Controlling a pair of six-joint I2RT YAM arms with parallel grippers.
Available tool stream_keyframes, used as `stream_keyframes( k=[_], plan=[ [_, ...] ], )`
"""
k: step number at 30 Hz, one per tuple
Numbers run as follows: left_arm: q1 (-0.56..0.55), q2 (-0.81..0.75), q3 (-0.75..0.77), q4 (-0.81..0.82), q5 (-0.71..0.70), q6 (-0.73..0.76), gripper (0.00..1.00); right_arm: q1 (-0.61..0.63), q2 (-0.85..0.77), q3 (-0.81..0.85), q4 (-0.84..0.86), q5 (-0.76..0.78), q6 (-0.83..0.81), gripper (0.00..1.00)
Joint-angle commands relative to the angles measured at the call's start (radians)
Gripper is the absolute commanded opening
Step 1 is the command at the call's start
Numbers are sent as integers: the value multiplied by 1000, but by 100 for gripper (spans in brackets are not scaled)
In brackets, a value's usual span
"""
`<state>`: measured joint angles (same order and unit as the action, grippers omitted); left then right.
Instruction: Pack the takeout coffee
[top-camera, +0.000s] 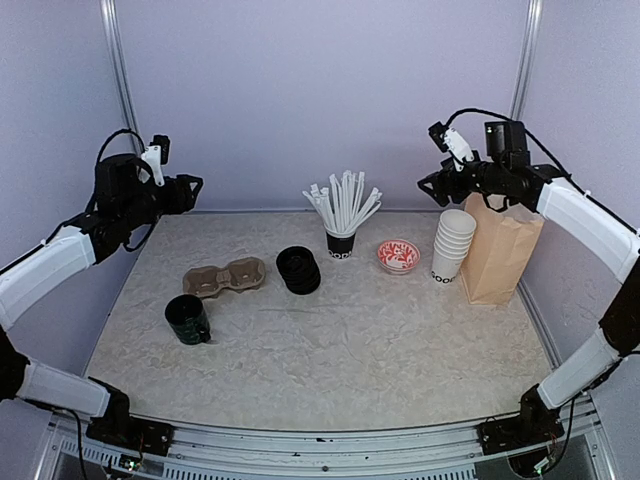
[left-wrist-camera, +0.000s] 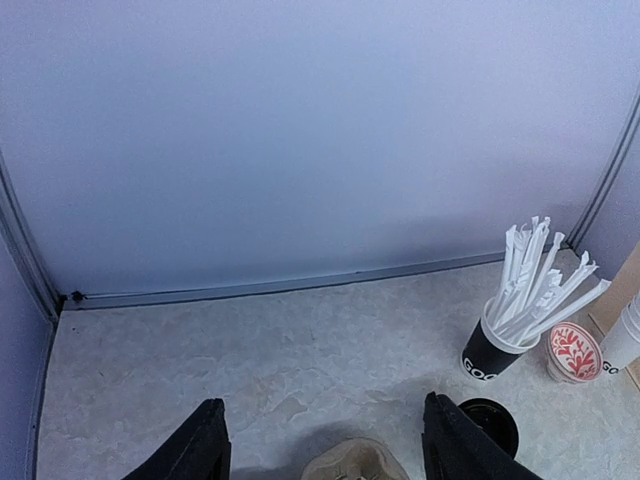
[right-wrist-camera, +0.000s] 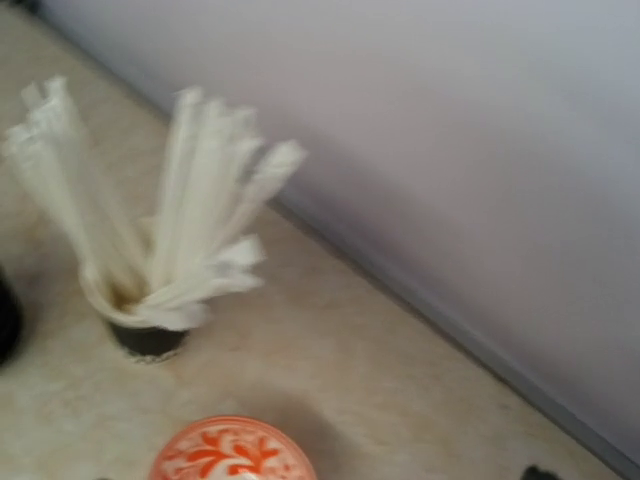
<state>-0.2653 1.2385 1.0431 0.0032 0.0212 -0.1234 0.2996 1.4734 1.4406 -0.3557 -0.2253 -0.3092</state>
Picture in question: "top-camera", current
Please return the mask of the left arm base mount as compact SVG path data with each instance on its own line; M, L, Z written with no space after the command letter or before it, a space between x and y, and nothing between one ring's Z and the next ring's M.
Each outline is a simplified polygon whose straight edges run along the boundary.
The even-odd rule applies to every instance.
M101 417L91 419L86 435L112 446L166 457L174 427L168 423L127 415L121 419Z

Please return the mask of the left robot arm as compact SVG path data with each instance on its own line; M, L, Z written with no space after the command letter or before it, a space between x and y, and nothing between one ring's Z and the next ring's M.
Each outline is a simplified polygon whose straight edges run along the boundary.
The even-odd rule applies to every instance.
M119 248L131 251L131 234L164 215L192 210L202 178L163 175L161 157L146 152L110 156L96 164L94 190L84 212L1 271L1 397L34 401L99 419L121 445L140 434L127 396L95 380L51 367L18 352L7 332L41 298L69 278L100 264Z

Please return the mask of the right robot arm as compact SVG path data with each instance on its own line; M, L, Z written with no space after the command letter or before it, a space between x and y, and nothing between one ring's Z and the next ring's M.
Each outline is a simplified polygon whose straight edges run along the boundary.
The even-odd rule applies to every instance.
M481 157L450 121L430 126L429 136L447 158L419 180L419 188L442 207L478 193L540 215L559 246L556 253L534 256L555 274L549 285L575 287L591 275L611 301L584 343L521 396L517 414L479 425L484 451L495 453L561 437L562 407L605 382L637 351L639 232L578 187L556 158L533 164L528 144L534 136L522 122L495 115L484 132L487 155Z

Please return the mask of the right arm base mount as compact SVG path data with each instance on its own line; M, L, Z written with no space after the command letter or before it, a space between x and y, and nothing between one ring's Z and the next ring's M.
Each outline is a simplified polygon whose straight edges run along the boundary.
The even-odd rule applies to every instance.
M484 455L516 450L562 437L565 433L556 411L524 414L489 420L477 428Z

